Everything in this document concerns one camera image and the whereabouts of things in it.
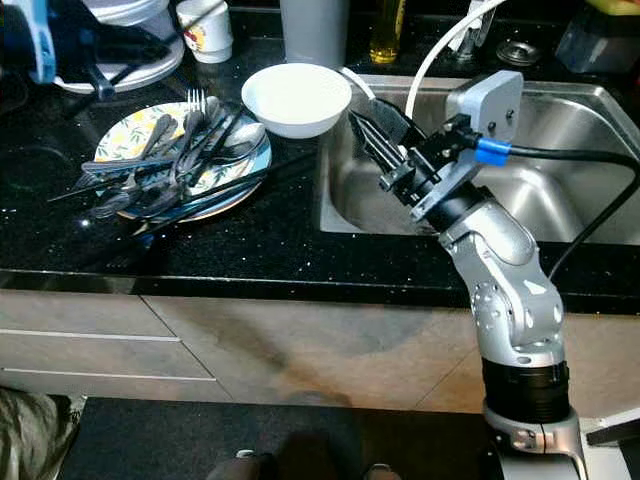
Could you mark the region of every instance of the faucet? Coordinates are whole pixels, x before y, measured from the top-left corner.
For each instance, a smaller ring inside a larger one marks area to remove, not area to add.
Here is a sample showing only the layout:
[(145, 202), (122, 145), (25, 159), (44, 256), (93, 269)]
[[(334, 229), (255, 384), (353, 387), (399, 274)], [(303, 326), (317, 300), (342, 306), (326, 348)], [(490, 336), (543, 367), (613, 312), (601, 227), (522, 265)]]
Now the faucet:
[[(469, 3), (469, 13), (482, 5), (484, 1), (485, 0), (471, 0)], [(455, 52), (458, 59), (471, 59), (475, 48), (482, 46), (489, 33), (489, 28), (491, 28), (491, 22), (495, 12), (496, 9), (494, 8), (485, 13), (469, 25), (466, 31), (461, 32), (449, 42), (449, 48)]]

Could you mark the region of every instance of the kitchen sink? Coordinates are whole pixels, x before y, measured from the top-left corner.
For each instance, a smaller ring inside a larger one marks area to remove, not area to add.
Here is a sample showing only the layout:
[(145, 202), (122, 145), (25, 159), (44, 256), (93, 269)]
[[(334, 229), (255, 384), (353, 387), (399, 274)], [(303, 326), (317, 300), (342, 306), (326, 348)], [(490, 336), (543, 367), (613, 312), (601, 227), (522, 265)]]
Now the kitchen sink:
[[(404, 108), (411, 78), (364, 76), (380, 98)], [(414, 118), (427, 133), (445, 120), (445, 100), (461, 79), (425, 79)], [(367, 98), (354, 90), (350, 108), (369, 115)], [(602, 87), (525, 82), (514, 144), (553, 149), (606, 150), (640, 157), (640, 132)], [(358, 147), (346, 114), (321, 140), (316, 221), (322, 231), (433, 235), (414, 224), (409, 210), (378, 187), (380, 170)], [(631, 172), (597, 162), (511, 157), (487, 166), (473, 183), (487, 186), (538, 241), (570, 242), (629, 183)], [(640, 194), (589, 242), (640, 245)]]

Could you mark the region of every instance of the white cable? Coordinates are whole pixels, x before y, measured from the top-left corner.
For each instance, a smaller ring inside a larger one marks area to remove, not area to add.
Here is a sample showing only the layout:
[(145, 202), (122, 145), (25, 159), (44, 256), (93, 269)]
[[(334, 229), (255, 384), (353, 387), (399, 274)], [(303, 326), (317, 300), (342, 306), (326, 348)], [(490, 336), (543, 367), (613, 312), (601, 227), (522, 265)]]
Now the white cable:
[(493, 10), (501, 3), (506, 2), (507, 0), (487, 0), (483, 5), (479, 6), (472, 12), (470, 12), (466, 17), (456, 23), (451, 30), (444, 34), (444, 36), (438, 40), (438, 43), (434, 45), (431, 51), (424, 58), (422, 65), (418, 69), (416, 76), (413, 78), (413, 83), (411, 84), (411, 88), (409, 89), (409, 97), (407, 97), (407, 104), (404, 108), (404, 113), (407, 117), (412, 118), (413, 116), (413, 107), (416, 103), (416, 96), (418, 95), (418, 88), (420, 88), (420, 83), (424, 78), (424, 75), (427, 73), (427, 70), (436, 59), (436, 57), (440, 54), (440, 52), (449, 44), (453, 38), (466, 29), (469, 25), (471, 25), (474, 20), (489, 10)]
[(365, 95), (369, 98), (369, 100), (376, 98), (376, 95), (375, 93), (373, 93), (373, 90), (371, 90), (371, 87), (367, 85), (367, 83), (362, 79), (362, 77), (360, 77), (356, 72), (354, 72), (353, 70), (349, 70), (347, 67), (342, 67), (338, 71), (342, 75), (347, 77), (349, 80), (351, 80), (353, 83), (355, 83), (358, 86), (358, 88), (360, 88), (360, 90), (362, 90), (365, 93)]

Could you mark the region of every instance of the stack of plates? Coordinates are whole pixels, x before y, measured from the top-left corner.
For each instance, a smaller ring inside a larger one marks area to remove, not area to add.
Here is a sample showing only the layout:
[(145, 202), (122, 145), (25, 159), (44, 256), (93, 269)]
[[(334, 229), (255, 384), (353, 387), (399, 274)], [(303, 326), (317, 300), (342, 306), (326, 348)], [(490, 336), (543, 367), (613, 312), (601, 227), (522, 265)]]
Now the stack of plates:
[[(171, 15), (167, 10), (169, 0), (84, 0), (95, 17), (109, 25), (131, 26), (137, 25), (158, 38), (171, 35), (175, 28)], [(144, 87), (166, 77), (173, 72), (184, 55), (184, 43), (181, 38), (171, 44), (169, 54), (155, 63), (140, 67), (116, 85), (117, 92), (125, 92)], [(125, 65), (98, 65), (100, 71), (108, 79), (113, 78)], [(56, 77), (55, 84), (74, 93), (88, 94), (93, 92), (89, 83), (65, 83)]]

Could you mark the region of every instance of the cup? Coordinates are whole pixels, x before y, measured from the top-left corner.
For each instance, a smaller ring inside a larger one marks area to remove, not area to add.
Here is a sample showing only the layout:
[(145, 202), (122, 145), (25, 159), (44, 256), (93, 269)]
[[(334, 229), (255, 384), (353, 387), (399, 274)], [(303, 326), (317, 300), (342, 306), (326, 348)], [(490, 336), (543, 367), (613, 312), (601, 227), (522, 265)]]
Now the cup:
[(223, 0), (185, 0), (176, 7), (183, 28), (212, 8), (211, 13), (184, 34), (187, 46), (202, 63), (220, 63), (231, 57), (229, 7)]
[(344, 66), (349, 0), (280, 0), (288, 63)]

